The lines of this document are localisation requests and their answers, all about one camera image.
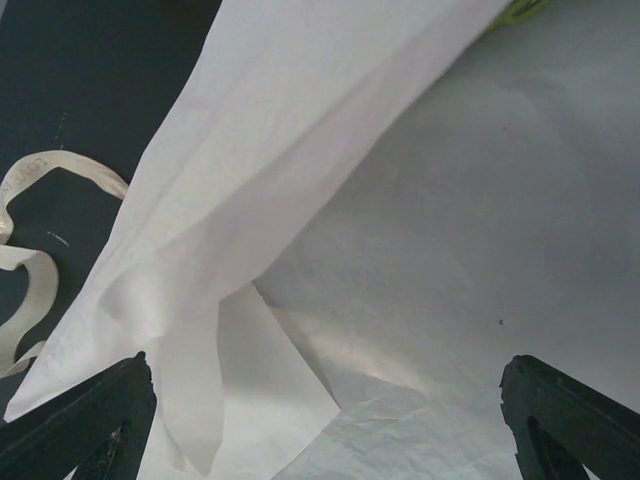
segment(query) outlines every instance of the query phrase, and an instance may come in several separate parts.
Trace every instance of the white paper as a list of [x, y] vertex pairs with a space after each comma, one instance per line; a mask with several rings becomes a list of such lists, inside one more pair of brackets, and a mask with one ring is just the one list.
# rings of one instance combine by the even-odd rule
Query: white paper
[[278, 479], [521, 478], [516, 354], [640, 411], [639, 24], [564, 0], [480, 39], [258, 281], [343, 409]]
[[[166, 452], [158, 462], [182, 468], [182, 451], [207, 473], [224, 442], [223, 423], [225, 431], [241, 428], [227, 424], [222, 408], [218, 302], [269, 266], [505, 3], [223, 2], [184, 92], [145, 151], [107, 246], [6, 418], [144, 349], [159, 397], [151, 442]], [[282, 343], [277, 329], [269, 332]], [[263, 361], [299, 378], [291, 384], [296, 392], [315, 392], [317, 379], [300, 374], [302, 360], [286, 358], [279, 349]], [[249, 398], [265, 417], [282, 408], [259, 400]], [[236, 401], [225, 395], [230, 412]], [[335, 413], [327, 393], [311, 404], [321, 407], [312, 424], [306, 412], [287, 410], [288, 422], [300, 421], [306, 432], [293, 445], [286, 422], [269, 427], [285, 456], [293, 458]], [[247, 444], [264, 434], [247, 432]], [[233, 465], [238, 452], [224, 454], [222, 445], [216, 461]], [[265, 454], [252, 466], [256, 478], [275, 474], [285, 456]]]

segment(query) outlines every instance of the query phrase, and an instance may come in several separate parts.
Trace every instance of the white ribbon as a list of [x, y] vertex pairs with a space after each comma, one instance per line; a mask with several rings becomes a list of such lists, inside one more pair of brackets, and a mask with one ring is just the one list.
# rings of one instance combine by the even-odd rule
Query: white ribbon
[[38, 342], [17, 362], [13, 361], [20, 339], [47, 315], [58, 292], [58, 269], [49, 255], [6, 245], [14, 226], [7, 205], [54, 168], [85, 177], [119, 199], [127, 193], [127, 183], [115, 172], [90, 158], [64, 150], [27, 155], [9, 169], [0, 184], [0, 269], [13, 271], [24, 265], [29, 286], [18, 310], [0, 326], [0, 377], [24, 370], [29, 360], [40, 353], [44, 342]]

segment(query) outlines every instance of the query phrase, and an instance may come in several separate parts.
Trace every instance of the black plastic part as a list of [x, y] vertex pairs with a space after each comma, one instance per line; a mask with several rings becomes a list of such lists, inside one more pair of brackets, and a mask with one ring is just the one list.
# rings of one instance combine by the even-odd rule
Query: black plastic part
[[140, 352], [0, 428], [0, 478], [135, 480], [155, 409]]
[[524, 480], [640, 479], [640, 415], [531, 356], [502, 376]]

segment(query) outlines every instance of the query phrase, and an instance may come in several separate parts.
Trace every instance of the green cord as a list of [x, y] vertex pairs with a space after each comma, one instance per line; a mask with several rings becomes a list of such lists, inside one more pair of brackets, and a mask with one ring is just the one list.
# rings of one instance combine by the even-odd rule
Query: green cord
[[489, 26], [493, 30], [500, 25], [516, 25], [544, 8], [551, 0], [513, 0]]

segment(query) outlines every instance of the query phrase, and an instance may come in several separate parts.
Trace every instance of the white sheet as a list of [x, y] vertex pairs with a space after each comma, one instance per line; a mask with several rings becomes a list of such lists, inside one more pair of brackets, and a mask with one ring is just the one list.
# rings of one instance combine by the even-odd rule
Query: white sheet
[[482, 38], [259, 280], [343, 409], [278, 479], [520, 478], [516, 354], [640, 411], [639, 24], [563, 0]]
[[[181, 451], [207, 474], [223, 421], [225, 431], [246, 427], [223, 413], [225, 402], [232, 412], [240, 399], [225, 392], [223, 402], [218, 302], [268, 267], [505, 3], [223, 2], [184, 92], [141, 159], [107, 246], [6, 418], [145, 349], [159, 398], [149, 452], [160, 453], [147, 455], [143, 470], [167, 462], [182, 468]], [[282, 343], [278, 329], [268, 332]], [[254, 445], [268, 425], [281, 452], [262, 450], [255, 478], [276, 473], [336, 413], [317, 379], [300, 373], [302, 360], [288, 361], [293, 354], [285, 352], [262, 361], [282, 366], [278, 378], [298, 378], [296, 392], [315, 395], [316, 416], [311, 421], [299, 408], [304, 395], [287, 395], [286, 421], [256, 424], [246, 443], [233, 440], [238, 448]], [[281, 415], [283, 405], [262, 400], [255, 392], [243, 399], [265, 418]], [[296, 441], [290, 424], [304, 433]], [[223, 443], [216, 462], [234, 464], [241, 453], [231, 455]], [[242, 467], [227, 468], [225, 478]], [[216, 465], [213, 471], [222, 474]]]

